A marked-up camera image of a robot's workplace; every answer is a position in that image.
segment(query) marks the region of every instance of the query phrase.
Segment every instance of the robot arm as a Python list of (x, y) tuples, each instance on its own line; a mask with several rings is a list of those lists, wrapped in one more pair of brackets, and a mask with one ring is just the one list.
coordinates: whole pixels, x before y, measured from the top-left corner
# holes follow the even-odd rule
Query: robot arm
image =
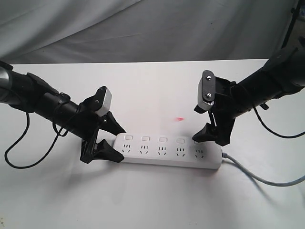
[(12, 69), (11, 65), (0, 62), (0, 103), (26, 113), (35, 112), (52, 121), (58, 135), (56, 125), (79, 136), (82, 139), (81, 161), (85, 163), (96, 159), (114, 162), (124, 159), (105, 139), (96, 143), (100, 129), (114, 135), (125, 132), (109, 111), (112, 95), (107, 87), (99, 88), (94, 96), (77, 105), (67, 94), (59, 93), (41, 78), (31, 73), (19, 74)]
[(193, 136), (196, 142), (230, 143), (235, 118), (256, 106), (267, 110), (266, 102), (295, 94), (305, 86), (305, 50), (282, 49), (266, 64), (240, 83), (215, 77), (204, 71), (198, 86), (195, 111), (208, 112), (211, 124)]

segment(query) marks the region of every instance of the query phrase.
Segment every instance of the white power strip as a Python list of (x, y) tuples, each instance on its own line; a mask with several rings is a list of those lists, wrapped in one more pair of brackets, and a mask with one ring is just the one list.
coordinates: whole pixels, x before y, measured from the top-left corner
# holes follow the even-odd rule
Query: white power strip
[(117, 135), (113, 148), (126, 163), (218, 169), (222, 161), (220, 146), (190, 137), (123, 133)]

